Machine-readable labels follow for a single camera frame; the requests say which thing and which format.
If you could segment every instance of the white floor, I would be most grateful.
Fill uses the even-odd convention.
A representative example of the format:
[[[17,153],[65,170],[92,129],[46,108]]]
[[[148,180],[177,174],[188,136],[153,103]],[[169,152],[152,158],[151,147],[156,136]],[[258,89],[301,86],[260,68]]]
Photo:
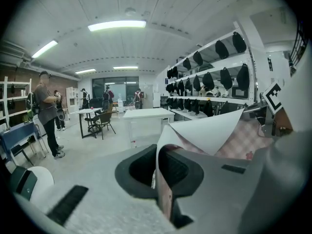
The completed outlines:
[[[79,170],[83,164],[92,159],[131,148],[128,128],[126,127],[122,116],[123,114],[113,114],[111,125],[116,134],[114,134],[110,127],[109,130],[103,128],[104,140],[102,140],[101,133],[97,134],[96,139],[93,136],[82,139],[77,117],[73,117],[70,121],[65,122],[66,130],[55,132],[58,144],[64,145],[63,151],[65,152],[65,157],[63,158],[54,160],[50,150],[49,153],[46,154],[46,158],[44,158],[39,152],[40,146],[37,143],[34,144],[37,151],[36,155],[32,153],[30,147],[24,149],[25,153],[35,166],[43,166],[47,168],[51,172],[54,181],[58,181],[64,174]],[[87,126],[87,122],[83,122],[83,133],[85,135],[88,134]],[[43,140],[46,147],[49,149],[46,138],[45,135]],[[21,166],[25,168],[31,167],[31,164],[26,161],[23,154],[19,154],[16,158]],[[15,165],[13,162],[8,162],[7,168],[12,172],[15,169]]]

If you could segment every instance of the sneaker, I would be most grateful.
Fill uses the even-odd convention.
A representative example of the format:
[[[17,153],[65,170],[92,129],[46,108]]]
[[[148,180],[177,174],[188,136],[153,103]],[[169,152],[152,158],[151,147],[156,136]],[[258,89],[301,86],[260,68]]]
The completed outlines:
[[[59,150],[62,150],[63,148],[64,148],[64,146],[59,145],[58,148],[57,148],[57,150],[59,151]]]
[[[54,156],[54,159],[63,158],[65,153],[62,151],[58,151],[57,154]]]

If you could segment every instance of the fluorescent light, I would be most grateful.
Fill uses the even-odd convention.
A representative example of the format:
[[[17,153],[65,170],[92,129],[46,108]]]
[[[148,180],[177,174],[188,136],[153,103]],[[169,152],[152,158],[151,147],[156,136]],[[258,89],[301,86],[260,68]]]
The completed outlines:
[[[119,20],[119,21],[107,21],[88,26],[90,31],[96,31],[100,29],[111,29],[121,27],[138,27],[145,28],[146,21],[141,20]]]
[[[39,56],[41,56],[44,52],[46,52],[47,50],[49,50],[50,48],[52,48],[53,46],[57,45],[56,41],[51,41],[49,42],[47,45],[45,45],[44,47],[42,47],[41,49],[39,49],[33,56],[32,58],[37,58]]]
[[[113,69],[137,69],[137,66],[113,67]]]
[[[75,72],[76,74],[81,74],[81,73],[86,73],[86,72],[91,72],[91,71],[96,71],[94,68],[92,69],[87,69],[87,70],[82,70],[82,71],[78,71],[78,72]]]

